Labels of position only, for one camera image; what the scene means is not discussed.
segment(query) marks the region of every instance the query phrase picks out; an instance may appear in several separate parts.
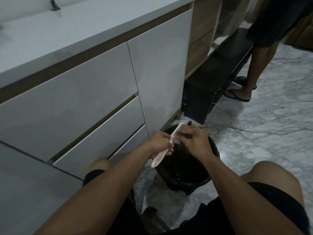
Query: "white countertop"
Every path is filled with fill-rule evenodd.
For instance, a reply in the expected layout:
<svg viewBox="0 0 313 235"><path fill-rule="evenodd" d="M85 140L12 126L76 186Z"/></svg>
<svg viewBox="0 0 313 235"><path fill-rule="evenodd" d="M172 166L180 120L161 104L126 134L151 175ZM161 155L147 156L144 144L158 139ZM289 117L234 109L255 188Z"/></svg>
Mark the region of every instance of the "white countertop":
<svg viewBox="0 0 313 235"><path fill-rule="evenodd" d="M193 0L88 0L2 23L0 88Z"/></svg>

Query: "black flip-flop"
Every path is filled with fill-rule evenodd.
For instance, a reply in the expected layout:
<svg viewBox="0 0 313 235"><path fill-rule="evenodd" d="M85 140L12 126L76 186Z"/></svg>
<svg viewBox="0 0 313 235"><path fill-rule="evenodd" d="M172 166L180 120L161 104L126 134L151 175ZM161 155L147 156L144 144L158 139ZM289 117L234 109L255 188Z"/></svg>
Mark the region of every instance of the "black flip-flop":
<svg viewBox="0 0 313 235"><path fill-rule="evenodd" d="M233 89L229 89L228 92L229 92L230 94L232 94L233 97L232 97L232 96L229 96L229 95L226 95L225 92L224 92L223 95L226 96L226 97L229 98L229 99L238 100L238 101L241 101L241 102L249 102L249 101L250 101L250 100L245 100L245 99L239 98L239 97L233 92Z"/></svg>
<svg viewBox="0 0 313 235"><path fill-rule="evenodd" d="M235 79L233 80L233 82L236 82L237 84L241 85L241 86L245 86L247 84L247 81L246 80L243 80L243 79L246 79L247 77L244 77L244 76L238 76L238 77L235 77Z"/></svg>

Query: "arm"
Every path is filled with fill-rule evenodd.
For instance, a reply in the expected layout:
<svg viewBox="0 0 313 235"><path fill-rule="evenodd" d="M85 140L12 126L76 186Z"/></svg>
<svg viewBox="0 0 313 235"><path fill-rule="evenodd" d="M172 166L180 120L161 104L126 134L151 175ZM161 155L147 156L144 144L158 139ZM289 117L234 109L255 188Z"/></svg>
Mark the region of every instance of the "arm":
<svg viewBox="0 0 313 235"><path fill-rule="evenodd" d="M170 135L158 131L118 165L102 173L69 198L34 235L103 235L110 229L147 160L173 145Z"/></svg>
<svg viewBox="0 0 313 235"><path fill-rule="evenodd" d="M214 156L207 134L197 126L179 140L207 169L235 234L303 234L283 213Z"/></svg>

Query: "cable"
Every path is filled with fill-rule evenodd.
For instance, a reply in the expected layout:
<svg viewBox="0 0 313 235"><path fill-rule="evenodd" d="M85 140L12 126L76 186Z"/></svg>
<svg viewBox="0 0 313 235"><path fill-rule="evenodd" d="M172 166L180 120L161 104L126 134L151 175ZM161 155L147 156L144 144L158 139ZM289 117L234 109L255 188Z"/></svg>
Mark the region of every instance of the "cable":
<svg viewBox="0 0 313 235"><path fill-rule="evenodd" d="M222 107L220 107L218 104L216 104L216 103L213 103L213 104L215 104L218 108L220 108L223 112L225 112L226 113L226 111L222 108ZM269 136L271 136L271 135L273 135L273 134L275 134L275 135L287 135L287 134L290 134L290 133L294 133L294 132L298 132L298 131L301 131L301 130L309 130L309 131L313 131L313 128L310 128L311 126L291 126L291 127L287 127L287 128L283 128L283 129L281 129L281 130L278 130L278 131L276 131L276 132L262 132L262 131L249 131L249 130L245 130L245 129L240 129L239 128L239 126L237 125L237 123L236 123L236 121L235 121L235 119L234 118L232 118L231 116L229 116L230 118L231 118L231 120L236 124L236 126L237 126L237 128L235 128L235 127L233 127L233 126L229 126L229 125L226 125L226 124L216 124L216 123L214 123L214 122L212 122L212 123L214 123L215 125L213 125L213 126L209 126L208 128L216 128L217 130L218 130L218 132L217 132L217 134L220 132L220 130L217 128L218 126L226 126L226 127L229 127L229 128L232 128L232 129L234 129L236 132L238 132L242 137L244 137L244 138L246 138L246 139L248 139L248 140L257 140L257 139L263 139L263 138L267 138L267 137L269 137ZM291 132L287 132L287 133L279 133L279 132L281 132L281 131L284 131L284 130L286 130L286 129L291 129L291 128L297 128L298 130L294 130L294 131L291 131ZM242 133L241 133L241 131L243 131L243 132L248 132L248 133L267 133L268 135L265 135L265 136L260 136L260 137L256 137L256 138L248 138L248 137L246 137L246 136L244 136Z"/></svg>

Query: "white cabinet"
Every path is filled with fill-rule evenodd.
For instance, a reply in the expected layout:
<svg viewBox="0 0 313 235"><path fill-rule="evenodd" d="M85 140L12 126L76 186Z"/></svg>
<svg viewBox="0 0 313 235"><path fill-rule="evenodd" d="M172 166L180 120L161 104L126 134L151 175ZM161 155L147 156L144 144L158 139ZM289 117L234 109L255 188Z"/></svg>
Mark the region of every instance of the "white cabinet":
<svg viewBox="0 0 313 235"><path fill-rule="evenodd" d="M0 233L32 235L82 181L0 144Z"/></svg>
<svg viewBox="0 0 313 235"><path fill-rule="evenodd" d="M118 164L124 157L134 151L149 139L147 127L142 126L112 157L109 159L112 166Z"/></svg>
<svg viewBox="0 0 313 235"><path fill-rule="evenodd" d="M44 161L138 91L123 43L0 105L0 140Z"/></svg>
<svg viewBox="0 0 313 235"><path fill-rule="evenodd" d="M137 96L57 160L53 166L84 179L92 162L110 156L144 123Z"/></svg>
<svg viewBox="0 0 313 235"><path fill-rule="evenodd" d="M128 41L149 136L180 108L192 10Z"/></svg>

